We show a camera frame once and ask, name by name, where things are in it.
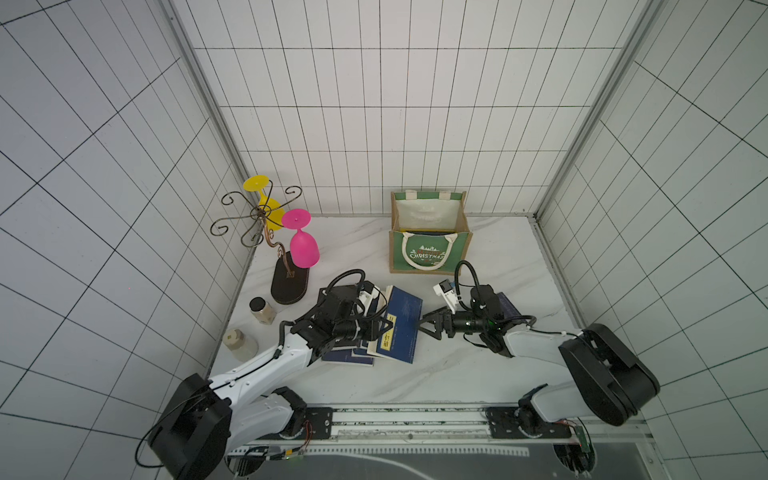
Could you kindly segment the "blue book yellow label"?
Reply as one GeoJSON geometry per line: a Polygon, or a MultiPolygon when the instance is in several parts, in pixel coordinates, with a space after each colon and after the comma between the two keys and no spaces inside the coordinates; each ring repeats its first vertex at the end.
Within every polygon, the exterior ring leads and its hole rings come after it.
{"type": "Polygon", "coordinates": [[[352,354],[354,357],[376,358],[377,346],[378,346],[377,340],[357,339],[352,349],[352,354]]]}
{"type": "Polygon", "coordinates": [[[367,354],[412,364],[423,300],[393,285],[387,287],[385,295],[388,304],[385,318],[392,323],[392,328],[375,342],[368,343],[367,354]]]}

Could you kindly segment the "green jute canvas bag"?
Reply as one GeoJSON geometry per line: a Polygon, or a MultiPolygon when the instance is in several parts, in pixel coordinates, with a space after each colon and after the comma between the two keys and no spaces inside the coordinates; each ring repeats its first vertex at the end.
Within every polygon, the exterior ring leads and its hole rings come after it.
{"type": "Polygon", "coordinates": [[[391,194],[389,270],[451,275],[473,236],[465,192],[405,190],[391,194]]]}

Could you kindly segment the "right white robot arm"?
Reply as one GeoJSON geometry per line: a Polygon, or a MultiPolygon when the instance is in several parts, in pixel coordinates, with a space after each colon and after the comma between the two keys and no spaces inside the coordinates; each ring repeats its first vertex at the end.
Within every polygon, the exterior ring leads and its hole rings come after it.
{"type": "Polygon", "coordinates": [[[594,323],[578,333],[545,331],[489,285],[470,289],[463,303],[448,280],[434,286],[445,301],[425,314],[419,330],[437,340],[475,335],[476,347],[506,358],[530,358],[565,368],[569,379],[543,383],[521,397],[511,423],[527,438],[540,438],[549,425],[593,414],[621,426],[661,390],[650,369],[607,326],[594,323]]]}

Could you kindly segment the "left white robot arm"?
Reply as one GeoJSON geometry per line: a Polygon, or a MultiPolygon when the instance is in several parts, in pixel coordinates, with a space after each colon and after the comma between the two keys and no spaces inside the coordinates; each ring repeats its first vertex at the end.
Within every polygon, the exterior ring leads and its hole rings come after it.
{"type": "Polygon", "coordinates": [[[380,338],[392,329],[387,296],[372,282],[329,285],[304,315],[280,324],[276,346],[223,374],[192,374],[141,438],[174,479],[205,479],[230,451],[263,437],[293,436],[305,401],[286,387],[344,341],[380,338]]]}

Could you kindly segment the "dark navy thin book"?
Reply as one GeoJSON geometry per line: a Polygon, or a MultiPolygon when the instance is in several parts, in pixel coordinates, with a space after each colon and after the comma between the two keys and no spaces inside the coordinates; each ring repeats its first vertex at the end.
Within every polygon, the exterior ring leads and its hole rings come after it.
{"type": "Polygon", "coordinates": [[[503,292],[498,292],[497,298],[499,300],[504,318],[513,318],[521,315],[519,310],[512,304],[512,302],[503,292]]]}

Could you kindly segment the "metal scroll glass rack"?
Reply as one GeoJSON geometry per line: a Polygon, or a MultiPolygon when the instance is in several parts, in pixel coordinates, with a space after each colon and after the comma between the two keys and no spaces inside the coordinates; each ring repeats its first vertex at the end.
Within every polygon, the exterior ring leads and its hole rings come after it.
{"type": "MultiPolygon", "coordinates": [[[[286,213],[286,207],[303,195],[303,189],[298,185],[288,186],[284,193],[287,201],[279,203],[286,213]]],[[[247,214],[215,220],[210,227],[210,233],[215,237],[221,237],[228,233],[230,223],[235,224],[238,221],[250,220],[251,226],[240,237],[241,244],[248,249],[255,249],[265,243],[270,248],[277,250],[278,259],[270,287],[271,296],[280,305],[297,303],[306,294],[310,269],[299,268],[293,263],[289,248],[275,239],[275,233],[278,230],[270,229],[266,223],[265,214],[258,207],[258,200],[252,202],[243,192],[230,191],[221,198],[221,205],[233,206],[236,196],[242,198],[249,207],[247,214]]]]}

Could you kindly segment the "pink plastic wine glass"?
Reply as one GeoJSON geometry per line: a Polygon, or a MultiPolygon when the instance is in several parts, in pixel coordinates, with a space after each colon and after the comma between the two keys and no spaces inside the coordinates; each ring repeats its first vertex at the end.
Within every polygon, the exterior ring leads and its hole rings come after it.
{"type": "Polygon", "coordinates": [[[294,231],[290,241],[290,253],[293,263],[303,269],[315,266],[320,259],[319,246],[315,238],[305,231],[311,223],[312,215],[304,209],[293,209],[282,218],[283,227],[294,231]]]}

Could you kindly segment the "small jar black lid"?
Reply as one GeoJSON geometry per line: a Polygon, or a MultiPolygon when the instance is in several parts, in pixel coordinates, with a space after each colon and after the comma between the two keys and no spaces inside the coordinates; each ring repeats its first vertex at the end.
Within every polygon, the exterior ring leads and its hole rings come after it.
{"type": "Polygon", "coordinates": [[[249,301],[249,309],[254,318],[261,324],[271,325],[276,318],[276,311],[263,297],[254,297],[249,301]]]}

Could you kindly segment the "white jar white lid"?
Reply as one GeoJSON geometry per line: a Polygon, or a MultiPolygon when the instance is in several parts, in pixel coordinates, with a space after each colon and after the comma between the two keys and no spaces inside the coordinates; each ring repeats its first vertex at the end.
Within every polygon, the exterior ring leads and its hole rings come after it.
{"type": "Polygon", "coordinates": [[[259,353],[258,342],[238,328],[230,329],[224,334],[223,345],[239,363],[248,362],[259,353]]]}

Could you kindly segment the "yellow plastic wine glass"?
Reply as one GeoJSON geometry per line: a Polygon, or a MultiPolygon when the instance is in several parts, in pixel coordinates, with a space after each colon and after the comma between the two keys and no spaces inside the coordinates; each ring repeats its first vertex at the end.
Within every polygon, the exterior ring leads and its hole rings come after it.
{"type": "Polygon", "coordinates": [[[259,194],[258,207],[265,214],[269,228],[274,231],[282,229],[285,210],[272,196],[274,183],[266,175],[255,175],[243,183],[243,188],[259,194]]]}

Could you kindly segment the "aluminium mounting rail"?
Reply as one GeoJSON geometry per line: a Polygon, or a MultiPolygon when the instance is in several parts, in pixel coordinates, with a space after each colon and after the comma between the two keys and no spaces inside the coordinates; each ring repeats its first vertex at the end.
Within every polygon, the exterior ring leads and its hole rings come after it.
{"type": "Polygon", "coordinates": [[[651,439],[641,420],[613,427],[596,418],[539,420],[531,433],[520,426],[514,404],[310,405],[299,426],[311,425],[310,445],[468,445],[525,442],[641,443],[651,439]]]}

